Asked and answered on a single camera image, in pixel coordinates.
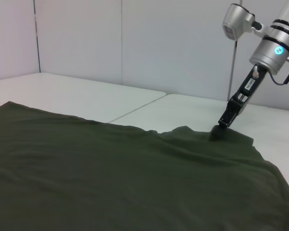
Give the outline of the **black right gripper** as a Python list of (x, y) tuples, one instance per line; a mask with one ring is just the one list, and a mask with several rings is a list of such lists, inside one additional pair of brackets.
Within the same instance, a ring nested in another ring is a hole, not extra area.
[(258, 67), (258, 77), (254, 77), (254, 67), (239, 87), (235, 95), (231, 97), (226, 105), (226, 109), (218, 121), (218, 125), (214, 126), (209, 134), (209, 141), (224, 141), (229, 138), (235, 138), (240, 133), (230, 129), (233, 121), (245, 109), (250, 98), (263, 81), (268, 70), (260, 65)]

